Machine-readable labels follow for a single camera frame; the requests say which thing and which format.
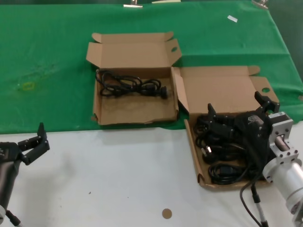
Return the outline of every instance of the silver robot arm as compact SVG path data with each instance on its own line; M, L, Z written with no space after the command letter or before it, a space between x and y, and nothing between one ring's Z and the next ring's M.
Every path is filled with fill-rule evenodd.
M269 146L276 158L263 169L265 179L273 183L286 200L286 207L294 215L295 227L303 227L303 171L299 151L289 141L293 120L284 112L269 116L272 132Z

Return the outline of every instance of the metal bracket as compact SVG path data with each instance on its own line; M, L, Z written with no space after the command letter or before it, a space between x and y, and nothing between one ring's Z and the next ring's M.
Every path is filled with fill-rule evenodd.
M299 152L289 141L293 120L284 112L269 115L272 133L269 136L269 146L281 163L292 162L298 158Z
M142 8L142 5L137 4L137 0L131 0L131 4L124 4L123 7L129 7L129 8Z
M252 0L252 3L254 3L256 6L262 8L262 9L268 9L266 3L268 2L268 0L261 0L259 2Z

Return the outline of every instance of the white table surface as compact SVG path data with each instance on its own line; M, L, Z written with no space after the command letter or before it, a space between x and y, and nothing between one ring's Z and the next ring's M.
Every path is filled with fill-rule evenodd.
M299 151L302 131L303 122L290 137ZM0 141L32 136L0 135ZM30 166L21 164L10 199L9 210L24 227L256 226L239 190L198 185L185 130L56 132L48 139L51 150ZM272 185L258 192L269 226L291 227L278 190ZM244 199L259 219L250 190ZM162 217L165 208L172 218ZM13 227L7 218L1 226Z

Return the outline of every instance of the open cardboard box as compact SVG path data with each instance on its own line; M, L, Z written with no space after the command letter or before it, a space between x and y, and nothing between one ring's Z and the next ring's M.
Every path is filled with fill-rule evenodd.
M158 79L168 90L168 98L128 94L118 98L100 95L95 83L93 113L100 125L175 121L178 96L172 64L180 57L173 32L146 34L92 34L86 59L101 69L119 75Z
M185 125L197 180L202 187L235 189L247 183L247 181L242 181L231 185L217 185L211 182L208 175L209 165L204 162L201 149L195 144L196 135L193 132L193 126L198 116L208 113L208 103L212 104L217 114L235 115L256 110L259 107L254 98L256 91L278 102L268 80L265 77L254 76L259 71L258 66L174 68L173 75L179 101L189 112L189 120L185 120Z

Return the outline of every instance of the box lid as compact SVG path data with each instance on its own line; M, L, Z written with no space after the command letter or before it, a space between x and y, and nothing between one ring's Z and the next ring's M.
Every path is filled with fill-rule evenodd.
M258 66L188 67L174 71L179 101L190 114L208 113L208 103L220 114L255 110L259 107L255 91L262 93L264 87L270 87L266 78L250 77L259 73ZM265 95L277 100L271 91Z
M92 37L86 59L99 68L164 68L173 65L181 50L173 32L99 34Z

